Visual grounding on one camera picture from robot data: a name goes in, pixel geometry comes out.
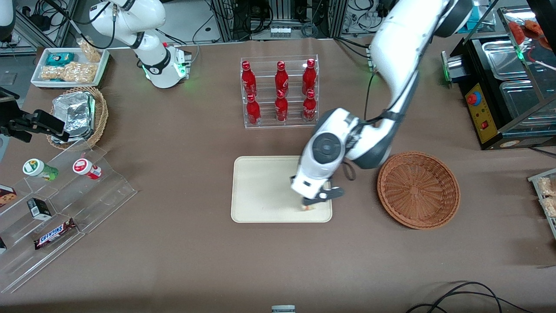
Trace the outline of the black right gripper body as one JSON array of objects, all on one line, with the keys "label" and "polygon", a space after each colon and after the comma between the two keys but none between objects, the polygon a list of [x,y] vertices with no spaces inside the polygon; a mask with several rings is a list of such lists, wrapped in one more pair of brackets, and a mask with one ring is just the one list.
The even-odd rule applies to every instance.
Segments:
[{"label": "black right gripper body", "polygon": [[5,127],[11,120],[21,117],[21,109],[17,103],[20,95],[0,88],[0,126]]}]

